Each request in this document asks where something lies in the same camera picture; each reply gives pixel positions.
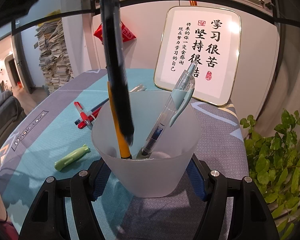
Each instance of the green marker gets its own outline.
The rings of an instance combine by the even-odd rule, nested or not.
[[[84,155],[86,152],[89,152],[89,147],[84,144],[82,147],[74,150],[73,152],[69,153],[68,155],[64,156],[61,160],[54,163],[54,168],[57,171],[61,171],[64,167],[69,165],[70,163],[73,163],[77,159],[79,159],[82,155]]]

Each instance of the pen holder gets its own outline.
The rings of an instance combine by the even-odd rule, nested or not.
[[[137,197],[163,197],[178,185],[201,138],[201,126],[190,104],[158,139],[149,159],[136,159],[159,117],[170,92],[130,93],[135,127],[130,147],[132,160],[121,159],[109,102],[101,108],[93,125],[92,142],[123,186]]]

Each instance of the red pen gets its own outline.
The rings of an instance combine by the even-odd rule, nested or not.
[[[94,118],[92,117],[92,115],[94,117],[97,117],[98,114],[99,114],[99,111],[101,109],[101,107],[99,107],[97,110],[95,110],[91,115],[88,116],[89,120],[92,122],[94,120]],[[87,126],[87,124],[84,122],[84,121],[81,121],[79,124],[78,124],[78,128],[79,129],[83,129]]]
[[[78,112],[80,113],[80,117],[82,118],[82,120],[88,125],[91,126],[91,122],[88,118],[88,116],[86,115],[86,113],[83,111],[82,106],[80,105],[79,102],[74,102],[74,106],[77,108]]]

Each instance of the table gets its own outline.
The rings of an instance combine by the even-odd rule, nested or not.
[[[144,84],[159,90],[153,83],[154,70],[127,69],[129,89]],[[108,97],[106,70],[80,74],[37,106],[15,129],[0,150],[0,194],[7,212],[20,232],[29,207],[48,176],[65,179],[87,169],[100,158],[90,139],[91,131],[79,130],[74,121],[78,112],[73,102],[85,109]],[[215,107],[191,99],[201,122],[202,138],[195,151],[211,169],[226,177],[242,179],[248,164],[238,119],[232,104]],[[87,144],[91,149],[84,157],[64,168],[54,169],[54,162]],[[107,240],[114,239],[192,239],[205,203],[194,194],[187,174],[177,188],[163,198],[142,199],[129,193],[111,174],[104,194],[93,202],[98,222]],[[232,199],[228,198],[220,239],[226,239],[230,226]],[[66,213],[71,239],[78,239],[66,199]]]

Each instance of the metal screw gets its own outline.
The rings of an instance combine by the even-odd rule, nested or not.
[[[214,177],[218,177],[220,175],[219,171],[211,171],[211,175]]]
[[[80,172],[79,172],[79,176],[80,176],[80,177],[84,177],[84,176],[86,176],[87,174],[88,174],[87,171],[80,171]]]
[[[248,182],[248,183],[250,183],[250,182],[252,182],[252,179],[250,178],[250,177],[244,177],[244,180],[246,181],[246,182]]]
[[[48,183],[51,183],[51,182],[53,182],[54,181],[54,177],[48,177],[47,179],[46,179],[46,182],[48,182]]]

